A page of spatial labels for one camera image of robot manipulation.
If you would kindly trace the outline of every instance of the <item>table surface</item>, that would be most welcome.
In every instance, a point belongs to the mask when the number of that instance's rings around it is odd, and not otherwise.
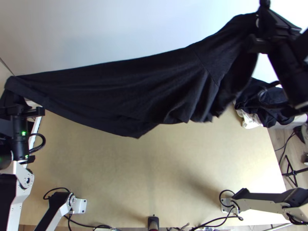
[[[222,217],[218,195],[224,189],[285,191],[267,129],[242,128],[231,107],[212,123],[159,125],[140,139],[92,129],[51,112],[39,132],[47,143],[28,165],[35,182],[20,224],[38,224],[48,208],[42,196],[55,187],[67,187],[88,200],[86,213],[73,215],[74,220],[119,228],[146,227],[153,214],[161,227],[196,226]],[[244,221],[233,218],[226,225],[287,222],[282,215],[254,210],[241,216]],[[60,225],[66,223],[63,218]]]

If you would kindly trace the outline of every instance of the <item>black cable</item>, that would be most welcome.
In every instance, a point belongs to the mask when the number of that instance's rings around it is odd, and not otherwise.
[[[45,195],[43,196],[43,200],[48,200],[49,197],[46,197],[47,194],[50,193],[50,192],[52,192],[52,191],[58,190],[58,189],[64,189],[64,190],[66,190],[67,192],[70,193],[70,191],[69,191],[67,188],[65,188],[65,187],[54,188],[54,189],[49,190],[47,193],[45,193]]]
[[[197,226],[197,227],[194,227],[194,228],[191,229],[191,231],[194,231],[194,230],[196,230],[196,229],[203,228],[203,227],[213,227],[213,228],[215,228],[215,227],[222,226],[222,225],[227,221],[228,218],[238,218],[240,221],[243,221],[244,219],[243,219],[242,217],[238,216],[238,215],[230,216],[230,214],[231,214],[231,212],[232,212],[232,210],[233,210],[234,208],[235,208],[235,206],[233,206],[233,208],[230,210],[230,212],[228,213],[227,216],[222,217],[222,218],[216,218],[216,219],[211,220],[211,221],[209,221],[209,222],[207,222],[207,223],[204,223],[204,224],[202,224],[202,225],[199,225],[199,226]],[[219,225],[215,225],[215,226],[208,226],[208,225],[207,225],[207,224],[210,224],[210,223],[212,223],[212,222],[214,222],[214,221],[218,221],[218,220],[221,220],[221,219],[224,219],[224,221],[223,221],[221,224],[219,224]]]
[[[40,134],[40,133],[32,133],[32,134],[29,135],[29,137],[30,137],[30,136],[39,136],[39,137],[41,137],[41,139],[42,139],[42,143],[41,143],[40,145],[38,145],[38,146],[36,146],[36,147],[34,147],[34,148],[32,148],[32,149],[29,150],[29,153],[32,154],[32,153],[34,153],[34,152],[37,152],[38,150],[41,150],[41,149],[45,146],[45,144],[46,144],[46,138],[45,138],[45,136],[43,136],[43,135]]]
[[[222,195],[224,192],[231,192],[231,193],[233,193],[233,195],[235,195],[235,193],[234,193],[233,191],[231,191],[231,190],[226,189],[226,190],[222,191],[222,192],[219,194],[219,202],[220,202],[224,207],[231,208],[233,205],[225,205],[225,204],[222,203],[221,195]]]
[[[281,148],[275,149],[274,151],[276,152],[276,151],[283,149],[285,147],[285,145],[286,145],[286,143]]]
[[[285,152],[286,152],[286,145],[288,144],[288,141],[289,141],[293,136],[295,136],[295,133],[294,133],[294,134],[292,133],[292,134],[289,136],[289,138],[286,140],[285,147],[283,148],[283,152],[282,152],[282,154],[281,154],[281,156],[280,156],[280,158],[279,158],[279,162],[278,162],[279,165],[281,164],[283,155],[284,155]]]
[[[69,231],[72,231],[70,228],[70,218],[72,217],[72,214],[70,214],[69,219],[67,220],[67,227],[69,228]]]
[[[308,222],[304,222],[304,221],[297,221],[294,219],[294,217],[290,214],[287,213],[287,216],[289,217],[289,220],[292,224],[295,225],[308,225]]]
[[[74,224],[76,224],[76,225],[79,225],[79,226],[82,226],[82,227],[86,227],[86,228],[93,228],[93,231],[96,230],[96,229],[98,229],[98,228],[112,229],[112,230],[116,230],[116,231],[121,231],[120,229],[112,228],[111,226],[106,225],[106,224],[100,224],[100,225],[98,225],[98,226],[92,226],[92,225],[86,225],[86,224],[78,223],[78,222],[72,220],[72,219],[70,218],[71,216],[70,216],[70,217],[67,217],[67,216],[64,215],[63,217],[65,217],[65,218],[68,219],[70,222],[72,222],[72,223],[74,223]]]

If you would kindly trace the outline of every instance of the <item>black t-shirt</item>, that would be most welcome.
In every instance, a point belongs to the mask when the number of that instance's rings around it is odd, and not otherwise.
[[[248,54],[243,43],[255,30],[255,13],[238,15],[186,48],[11,76],[5,88],[72,121],[139,138],[158,124],[219,116],[251,78],[257,55]]]

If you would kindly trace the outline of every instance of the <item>floor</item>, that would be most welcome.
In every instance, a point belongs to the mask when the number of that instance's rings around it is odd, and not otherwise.
[[[291,135],[292,130],[286,129],[268,129],[273,148],[278,149],[281,148],[287,138]],[[277,159],[279,159],[283,150],[279,150],[276,152]],[[299,170],[307,167],[302,163],[304,152],[308,152],[305,145],[296,137],[292,137],[288,145],[286,147],[286,154],[289,157],[290,162],[293,165],[295,170]],[[287,163],[283,159],[281,165],[281,171],[285,172],[287,168]],[[297,175],[298,186],[302,188],[308,188],[308,172],[303,172]],[[284,182],[286,185],[286,189],[294,188],[293,184],[287,178],[284,178]],[[220,227],[219,230],[234,230],[234,231],[263,231],[266,229],[270,229],[272,227],[276,227],[278,225],[258,225],[258,226],[235,226],[235,227]],[[23,226],[20,225],[18,231],[33,231],[35,226]],[[56,231],[67,231],[67,227],[58,227]],[[73,231],[91,231],[92,228],[72,228]],[[289,227],[281,229],[283,231],[308,231],[307,226],[295,226],[291,225]],[[122,231],[146,231],[146,228],[122,228]]]

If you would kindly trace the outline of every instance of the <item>white cloth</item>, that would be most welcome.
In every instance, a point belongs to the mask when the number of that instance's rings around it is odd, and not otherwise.
[[[252,129],[258,126],[262,126],[259,117],[257,114],[248,114],[243,110],[236,110],[239,117],[243,118],[242,127],[246,129]]]

